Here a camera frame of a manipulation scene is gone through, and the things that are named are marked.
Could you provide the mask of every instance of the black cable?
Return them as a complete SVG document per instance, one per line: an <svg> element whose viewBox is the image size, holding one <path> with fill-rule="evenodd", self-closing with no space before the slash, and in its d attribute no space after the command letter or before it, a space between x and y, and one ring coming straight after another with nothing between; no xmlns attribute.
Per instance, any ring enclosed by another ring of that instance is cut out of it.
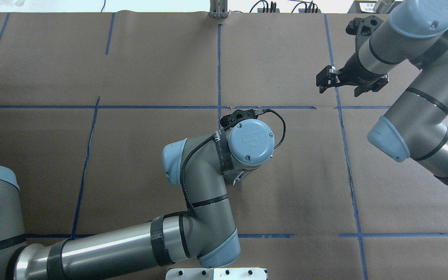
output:
<svg viewBox="0 0 448 280"><path fill-rule="evenodd" d="M295 7L292 9L292 13L295 11L295 9L298 7L298 5L300 4L304 4L305 5L305 9L304 9L304 13L310 12L310 13L314 13L317 12L319 7L317 6L316 3L314 3L313 1L310 2L306 2L306 1L300 1L300 0L290 0L290 1L294 1L294 2L299 2L297 5L295 5Z"/></svg>
<svg viewBox="0 0 448 280"><path fill-rule="evenodd" d="M307 10L307 2L300 2L298 3L295 7L293 7L293 9L291 10L291 14L293 14L293 12L295 11L295 9L298 7L298 5L300 4L305 4L305 11Z"/></svg>
<svg viewBox="0 0 448 280"><path fill-rule="evenodd" d="M283 143L283 141L285 140L285 136L286 136L286 123L285 120L283 119L283 117L281 117L281 115L279 115L275 110L272 109L265 109L264 110L266 113L267 112L271 112L274 115L276 115L277 117L279 117L279 119L281 119L281 122L283 123L283 136L281 137L281 140L279 141L279 143L277 143L277 145L274 146L274 148L276 149L277 147L281 146L281 144ZM226 126L224 128L224 131L229 130L230 128L234 127L236 124L238 124L239 122L245 120L245 119L253 119L253 117L243 117L241 119L237 119L234 122L232 122L231 124L229 124L228 126ZM169 217L173 217L173 216L178 216L178 215L189 215L192 216L194 218L196 218L198 215L196 214L196 211L194 210L193 205L191 204L190 198L188 196L188 190L186 189L186 165L188 165L188 162L190 160L190 158L194 155L194 153L196 153L199 149L201 149L201 147L203 147L205 144L207 144L208 142L210 142L211 140L213 140L214 136L211 135L210 137L208 137L207 139L205 139L203 142L201 142L200 144L198 144L196 147L194 147L194 149L192 151L190 151L190 153L186 156L185 160L183 161L183 164L181 165L181 170L180 170L180 182L181 182L181 188L183 190L183 195L184 195L184 199L186 202L186 206L188 207L188 209L190 209L190 211L179 211L179 212L174 212L171 214L167 214L165 215L165 218L169 218Z"/></svg>
<svg viewBox="0 0 448 280"><path fill-rule="evenodd" d="M258 2L255 3L255 5L252 7L252 9L250 9L249 12L252 12L254 10L254 7L256 5L258 5L260 2L262 2L262 4L264 5L264 8L263 8L262 12L265 12L265 5L267 5L267 9L269 9L269 3L266 0L259 0Z"/></svg>
<svg viewBox="0 0 448 280"><path fill-rule="evenodd" d="M283 143L283 141L285 140L285 136L286 136L286 123L285 120L283 119L283 117L281 117L281 115L279 115L275 110L272 109L265 109L266 112L271 112L274 115L278 116L279 119L281 119L281 122L283 122L283 136L281 137L281 140L279 140L279 143L277 143L277 145L274 146L274 148L276 149L277 147L281 146L281 144Z"/></svg>
<svg viewBox="0 0 448 280"><path fill-rule="evenodd" d="M304 10L304 13L307 13L307 11L311 12L313 11L313 5L312 2L309 4L309 7L307 9Z"/></svg>

